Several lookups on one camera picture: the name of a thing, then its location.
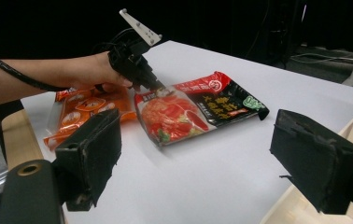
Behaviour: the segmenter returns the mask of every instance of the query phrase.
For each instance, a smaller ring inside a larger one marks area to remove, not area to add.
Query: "green logo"
[[[253,96],[248,96],[244,100],[243,105],[248,107],[248,108],[255,109],[255,110],[259,110],[261,108],[265,108],[266,107],[261,102],[259,102],[257,99],[253,98]]]

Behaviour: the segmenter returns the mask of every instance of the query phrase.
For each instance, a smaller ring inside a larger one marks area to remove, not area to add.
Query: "table surface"
[[[260,223],[290,186],[279,178],[287,172],[269,152],[278,109],[304,114],[336,133],[353,119],[353,87],[173,41],[152,48],[145,58],[166,86],[223,72],[270,114],[162,150],[138,121],[122,123],[121,157],[97,207],[66,212],[69,224]],[[43,138],[53,101],[51,92],[22,100],[48,160],[54,155]]]

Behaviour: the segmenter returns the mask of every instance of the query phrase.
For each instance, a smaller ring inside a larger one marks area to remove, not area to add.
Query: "hand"
[[[114,84],[132,87],[133,83],[115,71],[109,63],[108,51],[87,57],[65,60],[66,83],[76,89],[88,89],[101,84],[110,90]]]

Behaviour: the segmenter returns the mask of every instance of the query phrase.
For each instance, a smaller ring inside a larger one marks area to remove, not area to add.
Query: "cable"
[[[136,32],[133,28],[124,29],[124,30],[120,31],[118,34],[116,34],[109,42],[102,42],[102,43],[96,44],[92,48],[92,53],[99,53],[99,52],[107,51],[110,49],[111,46],[117,45],[121,38],[125,37],[128,34],[132,34],[132,33],[136,34]]]
[[[245,59],[247,59],[248,55],[253,50],[253,47],[256,45],[256,41],[258,41],[259,34],[261,33],[261,28],[263,28],[263,25],[267,19],[267,15],[269,14],[269,9],[270,9],[270,0],[267,0],[267,8],[266,8],[266,12],[264,14],[263,20],[261,21],[261,27],[259,28],[258,32],[256,33],[255,39],[253,40],[251,47],[247,51]]]
[[[330,56],[326,56],[326,55],[321,55],[321,54],[316,54],[316,53],[305,53],[305,54],[299,54],[299,55],[294,55],[294,56],[290,56],[290,59],[298,62],[298,63],[323,63],[323,62],[328,62],[328,61],[334,61],[334,60],[343,60],[345,57],[349,57],[352,56],[353,53],[347,54],[345,56],[342,57],[330,57]],[[317,60],[317,61],[313,61],[313,62],[305,62],[305,61],[300,61],[300,60],[296,60],[295,58],[298,57],[304,57],[304,56],[317,56],[320,58],[327,58],[325,60]]]
[[[44,82],[37,81],[31,77],[28,77],[28,76],[22,74],[21,72],[17,71],[16,69],[10,67],[8,64],[2,62],[1,60],[0,60],[0,69],[7,72],[8,74],[15,77],[16,79],[18,79],[18,80],[20,80],[30,86],[33,86],[33,87],[38,88],[40,90],[43,90],[43,91],[64,91],[64,90],[69,89],[69,88],[65,88],[65,87],[55,87],[55,86],[51,86],[49,84],[46,84]]]

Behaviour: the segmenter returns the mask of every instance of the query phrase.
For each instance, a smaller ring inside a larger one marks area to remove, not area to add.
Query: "food package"
[[[135,110],[148,137],[158,147],[191,138],[259,115],[269,109],[227,75],[179,83],[134,96]]]
[[[136,119],[124,87],[114,86],[111,92],[98,91],[96,88],[56,92],[48,125],[49,136],[44,138],[45,145],[53,151],[90,117],[112,108],[119,110],[120,122]]]

